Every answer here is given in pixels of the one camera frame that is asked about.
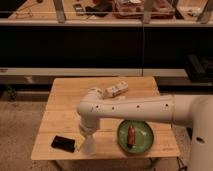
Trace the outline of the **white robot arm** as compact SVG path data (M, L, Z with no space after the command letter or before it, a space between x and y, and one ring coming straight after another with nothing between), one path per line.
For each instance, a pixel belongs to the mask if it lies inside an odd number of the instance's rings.
M92 88L77 106L83 136L99 129L101 118L128 119L191 127L192 144L187 171L213 170L213 95L163 95L105 100Z

